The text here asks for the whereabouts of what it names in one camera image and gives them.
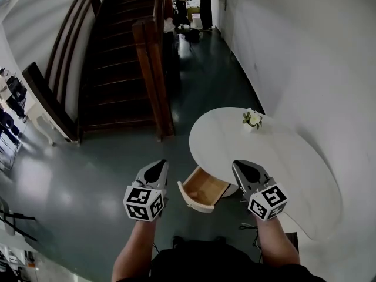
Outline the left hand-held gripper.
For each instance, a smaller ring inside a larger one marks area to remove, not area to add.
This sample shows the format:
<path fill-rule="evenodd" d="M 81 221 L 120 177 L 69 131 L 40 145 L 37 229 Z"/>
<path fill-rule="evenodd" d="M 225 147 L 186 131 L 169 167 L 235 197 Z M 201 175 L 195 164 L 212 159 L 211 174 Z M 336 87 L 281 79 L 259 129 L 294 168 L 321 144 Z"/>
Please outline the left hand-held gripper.
<path fill-rule="evenodd" d="M 165 207 L 169 163 L 162 159 L 141 168 L 128 186 L 123 205 L 130 219 L 153 222 Z"/>

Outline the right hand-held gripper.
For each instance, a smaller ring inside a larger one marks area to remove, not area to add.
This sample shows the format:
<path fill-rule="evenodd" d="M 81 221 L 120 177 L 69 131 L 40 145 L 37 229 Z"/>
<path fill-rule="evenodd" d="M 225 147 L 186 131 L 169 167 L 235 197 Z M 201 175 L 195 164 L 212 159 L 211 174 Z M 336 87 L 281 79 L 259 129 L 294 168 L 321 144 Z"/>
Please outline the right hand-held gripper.
<path fill-rule="evenodd" d="M 287 192 L 281 183 L 269 179 L 262 166 L 248 160 L 235 160 L 232 171 L 248 201 L 248 211 L 258 219 L 273 219 L 284 210 L 288 202 Z"/>

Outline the large white wooden drawer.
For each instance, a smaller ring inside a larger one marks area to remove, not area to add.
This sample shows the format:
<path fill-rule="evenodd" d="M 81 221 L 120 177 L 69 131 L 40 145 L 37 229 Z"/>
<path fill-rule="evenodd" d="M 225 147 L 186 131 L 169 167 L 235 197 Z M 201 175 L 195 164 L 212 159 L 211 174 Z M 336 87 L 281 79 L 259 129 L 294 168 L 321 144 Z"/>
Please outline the large white wooden drawer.
<path fill-rule="evenodd" d="M 178 181 L 177 185 L 187 206 L 206 214 L 213 212 L 216 203 L 230 187 L 229 183 L 211 176 L 199 166 L 184 182 Z M 203 191 L 204 196 L 198 199 L 192 199 L 188 196 L 188 192 L 197 190 Z"/>

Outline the person's right forearm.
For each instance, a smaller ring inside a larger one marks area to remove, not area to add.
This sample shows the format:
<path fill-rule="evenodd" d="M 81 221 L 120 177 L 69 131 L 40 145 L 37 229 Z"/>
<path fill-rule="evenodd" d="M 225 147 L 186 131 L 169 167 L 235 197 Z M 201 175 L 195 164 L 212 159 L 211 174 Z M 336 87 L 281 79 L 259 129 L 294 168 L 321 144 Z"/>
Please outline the person's right forearm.
<path fill-rule="evenodd" d="M 273 267 L 300 265 L 298 251 L 288 239 L 277 217 L 262 221 L 256 217 L 263 261 Z"/>

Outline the person's left forearm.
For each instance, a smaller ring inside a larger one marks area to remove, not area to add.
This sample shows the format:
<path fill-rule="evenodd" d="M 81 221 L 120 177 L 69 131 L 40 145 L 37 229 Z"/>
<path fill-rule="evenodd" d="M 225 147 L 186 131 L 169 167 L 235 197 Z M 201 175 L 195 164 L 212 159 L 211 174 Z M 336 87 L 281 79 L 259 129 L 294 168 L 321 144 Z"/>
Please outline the person's left forearm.
<path fill-rule="evenodd" d="M 111 282 L 149 275 L 157 220 L 137 221 L 132 233 L 118 255 L 112 271 Z"/>

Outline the white curved desk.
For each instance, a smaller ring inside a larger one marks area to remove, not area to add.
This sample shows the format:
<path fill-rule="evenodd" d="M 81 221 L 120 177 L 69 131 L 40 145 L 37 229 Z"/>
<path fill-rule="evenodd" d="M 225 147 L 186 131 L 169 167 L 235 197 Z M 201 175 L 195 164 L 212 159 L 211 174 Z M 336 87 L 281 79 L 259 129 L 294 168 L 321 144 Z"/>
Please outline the white curved desk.
<path fill-rule="evenodd" d="M 324 241 L 341 221 L 342 201 L 334 176 L 321 156 L 295 131 L 266 115 L 262 127 L 248 131 L 246 109 L 208 111 L 194 123 L 191 154 L 206 173 L 236 185 L 234 160 L 262 166 L 288 194 L 285 213 L 312 240 Z"/>

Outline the white potted flower plant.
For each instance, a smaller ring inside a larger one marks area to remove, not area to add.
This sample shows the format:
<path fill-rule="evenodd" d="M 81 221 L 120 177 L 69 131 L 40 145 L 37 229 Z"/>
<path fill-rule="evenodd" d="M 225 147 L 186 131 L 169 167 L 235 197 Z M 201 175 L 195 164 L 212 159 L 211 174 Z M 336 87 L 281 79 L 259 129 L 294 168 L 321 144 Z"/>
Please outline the white potted flower plant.
<path fill-rule="evenodd" d="M 248 108 L 243 113 L 242 123 L 247 132 L 253 132 L 262 128 L 263 117 L 255 110 Z"/>

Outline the person's black clothing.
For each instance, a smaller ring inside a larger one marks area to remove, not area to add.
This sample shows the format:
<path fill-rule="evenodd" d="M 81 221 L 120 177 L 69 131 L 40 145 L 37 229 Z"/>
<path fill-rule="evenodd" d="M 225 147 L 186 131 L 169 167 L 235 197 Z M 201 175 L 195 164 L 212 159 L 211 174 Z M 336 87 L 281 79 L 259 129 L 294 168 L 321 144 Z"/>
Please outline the person's black clothing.
<path fill-rule="evenodd" d="M 273 267 L 257 263 L 220 241 L 183 241 L 160 251 L 145 275 L 117 282 L 326 282 L 302 265 Z"/>

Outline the brown wooden stair banister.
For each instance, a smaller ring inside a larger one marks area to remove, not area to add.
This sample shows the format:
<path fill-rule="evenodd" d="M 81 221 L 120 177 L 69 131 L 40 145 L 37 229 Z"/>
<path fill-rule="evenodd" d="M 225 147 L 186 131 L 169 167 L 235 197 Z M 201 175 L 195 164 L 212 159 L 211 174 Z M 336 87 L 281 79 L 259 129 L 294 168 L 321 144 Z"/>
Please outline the brown wooden stair banister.
<path fill-rule="evenodd" d="M 172 16 L 172 0 L 155 0 L 153 16 L 139 19 L 132 25 L 137 56 L 156 122 L 158 142 L 174 135 L 163 67 L 164 22 Z"/>

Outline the dark wooden staircase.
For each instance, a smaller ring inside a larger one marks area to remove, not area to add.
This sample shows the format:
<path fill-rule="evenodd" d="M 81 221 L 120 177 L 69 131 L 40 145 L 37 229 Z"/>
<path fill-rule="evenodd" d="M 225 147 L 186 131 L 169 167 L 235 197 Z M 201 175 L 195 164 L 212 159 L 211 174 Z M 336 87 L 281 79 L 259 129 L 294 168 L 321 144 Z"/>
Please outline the dark wooden staircase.
<path fill-rule="evenodd" d="M 132 25 L 153 16 L 155 0 L 73 0 L 56 36 L 47 69 L 30 64 L 23 77 L 65 139 L 87 133 L 153 126 L 156 122 L 137 56 Z M 78 115 L 65 107 L 73 53 L 88 10 L 88 36 L 78 90 Z"/>

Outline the black metal stand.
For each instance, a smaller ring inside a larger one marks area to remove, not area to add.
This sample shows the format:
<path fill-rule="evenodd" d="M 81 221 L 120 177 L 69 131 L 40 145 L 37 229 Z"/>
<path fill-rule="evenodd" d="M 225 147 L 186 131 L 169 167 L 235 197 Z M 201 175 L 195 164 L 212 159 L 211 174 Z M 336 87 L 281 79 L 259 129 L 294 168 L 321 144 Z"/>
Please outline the black metal stand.
<path fill-rule="evenodd" d="M 5 226 L 5 231 L 11 235 L 14 236 L 16 233 L 20 234 L 23 237 L 26 237 L 27 239 L 30 239 L 34 242 L 37 242 L 37 239 L 31 236 L 30 234 L 24 232 L 19 227 L 16 226 L 16 220 L 32 220 L 36 221 L 35 217 L 31 216 L 25 216 L 22 213 L 13 213 L 6 200 L 4 200 L 0 196 L 0 221 L 3 222 Z"/>

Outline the black chair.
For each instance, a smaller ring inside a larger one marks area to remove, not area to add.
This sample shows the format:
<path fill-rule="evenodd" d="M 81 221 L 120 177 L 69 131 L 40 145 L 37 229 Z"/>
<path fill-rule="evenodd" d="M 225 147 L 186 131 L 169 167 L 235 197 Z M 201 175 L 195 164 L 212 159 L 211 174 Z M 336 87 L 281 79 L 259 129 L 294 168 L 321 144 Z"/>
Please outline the black chair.
<path fill-rule="evenodd" d="M 27 89 L 23 86 L 23 84 L 21 84 L 19 79 L 14 76 L 11 76 L 7 80 L 6 84 L 11 93 L 11 97 L 6 101 L 8 106 L 23 122 L 26 122 L 27 115 L 24 112 L 24 108 L 21 106 L 21 102 L 26 99 Z"/>

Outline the cluttered shelf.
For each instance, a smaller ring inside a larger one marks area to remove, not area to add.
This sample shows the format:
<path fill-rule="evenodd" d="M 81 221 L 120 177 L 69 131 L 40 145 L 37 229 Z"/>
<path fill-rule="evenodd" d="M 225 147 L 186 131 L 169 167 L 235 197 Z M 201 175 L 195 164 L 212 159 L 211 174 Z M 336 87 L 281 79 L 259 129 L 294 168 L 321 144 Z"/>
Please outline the cluttered shelf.
<path fill-rule="evenodd" d="M 0 282 L 39 282 L 35 254 L 0 244 Z"/>

